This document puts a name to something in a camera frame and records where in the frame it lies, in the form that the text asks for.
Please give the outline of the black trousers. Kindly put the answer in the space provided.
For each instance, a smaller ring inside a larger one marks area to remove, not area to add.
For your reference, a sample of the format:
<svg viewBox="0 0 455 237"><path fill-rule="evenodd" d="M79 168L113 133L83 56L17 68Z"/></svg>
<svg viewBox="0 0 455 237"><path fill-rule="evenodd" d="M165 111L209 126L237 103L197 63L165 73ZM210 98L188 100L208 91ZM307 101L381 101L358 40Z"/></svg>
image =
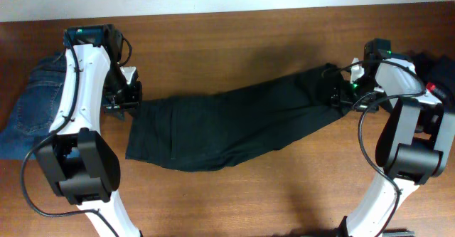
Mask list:
<svg viewBox="0 0 455 237"><path fill-rule="evenodd" d="M325 64L225 93L144 101L125 157L184 172L236 166L345 116L331 104L343 82Z"/></svg>

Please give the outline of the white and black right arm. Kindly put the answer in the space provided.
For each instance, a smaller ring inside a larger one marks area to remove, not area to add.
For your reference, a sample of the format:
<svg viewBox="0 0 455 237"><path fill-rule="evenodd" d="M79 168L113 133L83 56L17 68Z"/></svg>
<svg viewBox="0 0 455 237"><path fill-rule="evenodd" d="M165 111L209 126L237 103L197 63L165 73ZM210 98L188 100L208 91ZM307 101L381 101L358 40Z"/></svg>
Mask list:
<svg viewBox="0 0 455 237"><path fill-rule="evenodd" d="M349 80L336 88L332 105L361 113L358 140L368 112L390 114L375 148L366 156L375 176L361 203L345 216L335 236L413 236L387 225L402 202L446 168L454 141L454 60L392 52L391 42L374 38L363 59L344 70Z"/></svg>

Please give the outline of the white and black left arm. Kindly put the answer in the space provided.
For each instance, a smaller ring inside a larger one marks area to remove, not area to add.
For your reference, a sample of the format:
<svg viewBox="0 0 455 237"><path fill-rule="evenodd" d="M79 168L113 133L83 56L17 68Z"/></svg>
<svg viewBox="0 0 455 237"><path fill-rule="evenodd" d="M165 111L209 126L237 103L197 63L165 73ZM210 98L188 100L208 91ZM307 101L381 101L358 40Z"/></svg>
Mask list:
<svg viewBox="0 0 455 237"><path fill-rule="evenodd" d="M26 190L26 162L20 171L23 196L45 217L86 215L100 236L141 236L119 194L119 159L100 131L101 112L122 119L140 108L137 70L122 59L122 49L130 43L114 25L103 24L67 28L63 44L66 74L60 105L49 135L27 155L36 158L53 193L77 210L39 209Z"/></svg>

